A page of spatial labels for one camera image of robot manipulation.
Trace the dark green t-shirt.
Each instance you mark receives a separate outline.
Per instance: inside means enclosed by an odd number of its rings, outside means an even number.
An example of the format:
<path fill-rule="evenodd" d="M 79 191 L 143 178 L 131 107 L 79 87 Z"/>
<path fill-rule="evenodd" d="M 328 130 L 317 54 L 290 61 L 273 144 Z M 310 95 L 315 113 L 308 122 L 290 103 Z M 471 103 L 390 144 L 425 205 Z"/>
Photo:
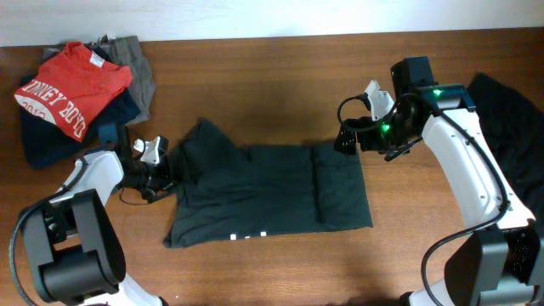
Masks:
<path fill-rule="evenodd" d="M 373 225 L 359 157 L 330 142 L 239 147 L 202 121 L 168 157 L 177 200 L 166 248 Z"/>

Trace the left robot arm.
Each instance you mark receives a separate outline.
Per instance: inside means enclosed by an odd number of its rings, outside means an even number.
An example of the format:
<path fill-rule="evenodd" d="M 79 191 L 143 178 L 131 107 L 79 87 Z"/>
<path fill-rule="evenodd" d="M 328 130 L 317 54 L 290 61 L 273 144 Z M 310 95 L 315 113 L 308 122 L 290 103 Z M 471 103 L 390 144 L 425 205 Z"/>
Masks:
<path fill-rule="evenodd" d="M 33 286 L 45 303 L 64 305 L 154 305 L 165 300 L 147 292 L 127 272 L 122 245 L 105 210 L 117 190 L 138 191 L 145 203 L 169 196 L 174 182 L 162 136 L 130 139 L 122 124 L 99 128 L 99 147 L 84 151 L 68 179 L 52 195 L 22 210 L 11 235 L 12 278 L 27 304 L 14 258 L 21 237 Z"/>

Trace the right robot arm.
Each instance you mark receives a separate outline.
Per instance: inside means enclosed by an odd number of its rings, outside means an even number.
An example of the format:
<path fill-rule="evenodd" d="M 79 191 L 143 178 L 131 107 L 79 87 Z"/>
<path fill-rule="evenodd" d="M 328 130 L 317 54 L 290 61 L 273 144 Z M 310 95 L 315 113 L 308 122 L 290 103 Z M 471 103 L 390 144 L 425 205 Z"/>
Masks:
<path fill-rule="evenodd" d="M 428 57 L 390 70 L 393 90 L 371 81 L 358 95 L 368 115 L 341 119 L 335 149 L 386 161 L 424 143 L 442 167 L 464 228 L 443 277 L 400 297 L 403 305 L 536 305 L 543 300 L 543 228 L 516 196 L 485 140 L 475 104 L 458 83 L 434 79 Z"/>

